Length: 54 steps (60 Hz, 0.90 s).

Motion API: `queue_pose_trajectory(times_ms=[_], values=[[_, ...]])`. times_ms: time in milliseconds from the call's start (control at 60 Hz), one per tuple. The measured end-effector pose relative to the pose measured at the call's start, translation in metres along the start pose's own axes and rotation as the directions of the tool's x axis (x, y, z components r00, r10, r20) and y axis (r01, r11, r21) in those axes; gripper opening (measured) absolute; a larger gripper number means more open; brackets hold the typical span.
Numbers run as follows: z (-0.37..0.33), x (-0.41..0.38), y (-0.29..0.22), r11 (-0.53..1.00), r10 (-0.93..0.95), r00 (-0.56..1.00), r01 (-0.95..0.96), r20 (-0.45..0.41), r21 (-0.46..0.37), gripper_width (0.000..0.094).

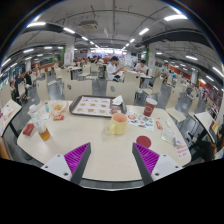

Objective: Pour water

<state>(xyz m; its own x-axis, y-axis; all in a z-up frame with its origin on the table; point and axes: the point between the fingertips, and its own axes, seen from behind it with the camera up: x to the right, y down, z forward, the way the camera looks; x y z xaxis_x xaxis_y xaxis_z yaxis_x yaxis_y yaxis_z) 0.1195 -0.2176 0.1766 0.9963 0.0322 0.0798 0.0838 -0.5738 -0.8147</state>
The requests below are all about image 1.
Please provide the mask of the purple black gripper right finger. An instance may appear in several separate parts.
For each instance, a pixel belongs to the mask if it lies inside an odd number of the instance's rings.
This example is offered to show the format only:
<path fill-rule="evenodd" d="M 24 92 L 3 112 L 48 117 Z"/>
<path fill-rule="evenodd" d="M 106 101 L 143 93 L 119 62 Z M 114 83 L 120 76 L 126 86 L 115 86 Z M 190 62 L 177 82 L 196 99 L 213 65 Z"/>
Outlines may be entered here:
<path fill-rule="evenodd" d="M 160 155 L 137 143 L 133 144 L 132 153 L 138 165 L 143 183 L 145 185 L 152 183 L 152 171 Z"/>

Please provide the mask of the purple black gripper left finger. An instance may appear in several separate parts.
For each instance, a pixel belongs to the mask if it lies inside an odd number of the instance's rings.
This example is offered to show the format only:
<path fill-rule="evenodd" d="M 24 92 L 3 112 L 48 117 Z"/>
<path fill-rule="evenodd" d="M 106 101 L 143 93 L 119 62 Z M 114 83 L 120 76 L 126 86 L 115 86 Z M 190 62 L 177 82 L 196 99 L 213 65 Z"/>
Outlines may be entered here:
<path fill-rule="evenodd" d="M 80 184 L 90 154 L 91 144 L 86 143 L 64 155 L 67 165 L 72 173 L 72 183 L 77 185 Z"/>

